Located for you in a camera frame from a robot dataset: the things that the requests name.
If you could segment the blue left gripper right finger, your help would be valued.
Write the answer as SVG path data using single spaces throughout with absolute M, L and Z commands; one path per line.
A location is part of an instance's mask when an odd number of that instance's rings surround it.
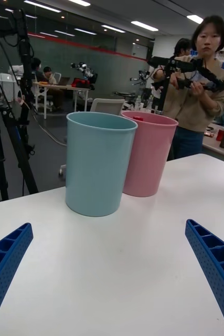
M 186 222 L 185 236 L 224 317 L 224 241 L 192 219 Z

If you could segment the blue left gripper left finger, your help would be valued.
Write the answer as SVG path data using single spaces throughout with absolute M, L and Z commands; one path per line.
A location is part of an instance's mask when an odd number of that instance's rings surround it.
M 0 240 L 0 307 L 33 237 L 31 224 L 25 223 Z

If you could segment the person's left hand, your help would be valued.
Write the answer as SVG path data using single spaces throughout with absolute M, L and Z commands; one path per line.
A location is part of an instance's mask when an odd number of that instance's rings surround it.
M 205 90 L 200 82 L 192 81 L 190 84 L 191 93 L 193 96 L 197 97 L 198 99 L 202 98 Z

